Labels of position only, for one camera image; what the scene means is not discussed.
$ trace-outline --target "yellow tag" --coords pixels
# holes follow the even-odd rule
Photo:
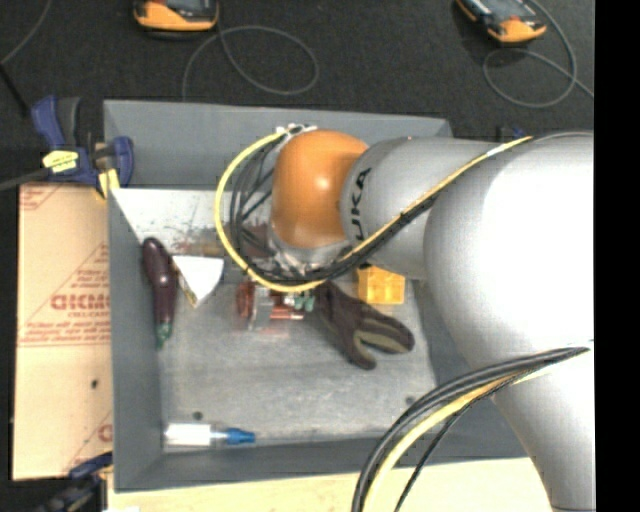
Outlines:
[[[42,159],[42,163],[54,174],[59,172],[68,171],[76,166],[76,160],[78,159],[78,153],[75,151],[63,151],[56,149]]]

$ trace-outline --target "orange device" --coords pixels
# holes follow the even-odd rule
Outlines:
[[[456,0],[462,12],[502,44],[522,44],[547,30],[522,0]]]
[[[218,22],[215,0],[136,0],[133,17],[156,33],[194,33],[212,29]]]

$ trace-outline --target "small bottle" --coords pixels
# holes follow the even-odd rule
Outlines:
[[[169,423],[164,442],[170,447],[209,448],[253,444],[256,436],[239,428],[224,428],[208,423]]]

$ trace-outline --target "blue cap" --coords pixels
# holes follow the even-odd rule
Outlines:
[[[256,435],[253,432],[247,432],[246,430],[240,430],[239,428],[229,428],[225,432],[227,434],[227,444],[245,444],[255,443]]]

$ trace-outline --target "cardboard sheet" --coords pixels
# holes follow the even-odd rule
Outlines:
[[[63,476],[111,449],[106,212],[92,188],[20,190],[16,480]]]

